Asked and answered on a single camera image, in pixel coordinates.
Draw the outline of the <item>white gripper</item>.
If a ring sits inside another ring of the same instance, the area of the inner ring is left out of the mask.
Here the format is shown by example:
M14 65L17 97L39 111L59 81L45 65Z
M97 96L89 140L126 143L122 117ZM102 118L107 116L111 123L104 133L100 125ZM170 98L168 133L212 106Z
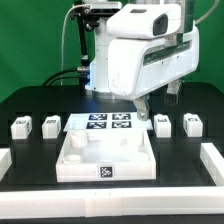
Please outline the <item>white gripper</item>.
M139 120L149 119L149 96L145 94L169 83L164 94L164 103L175 106L182 85L179 78L197 68L199 32L196 27L183 35L181 44L167 47L165 43L165 38L118 38L109 45L109 89L121 99L135 99Z

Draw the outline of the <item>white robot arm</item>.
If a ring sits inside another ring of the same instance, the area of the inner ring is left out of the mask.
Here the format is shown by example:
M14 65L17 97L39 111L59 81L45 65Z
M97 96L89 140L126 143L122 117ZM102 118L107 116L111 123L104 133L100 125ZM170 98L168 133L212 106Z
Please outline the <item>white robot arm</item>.
M140 120L163 86L164 103L176 105L181 78L199 61L194 0L94 0L89 16L96 27L89 89L133 102Z

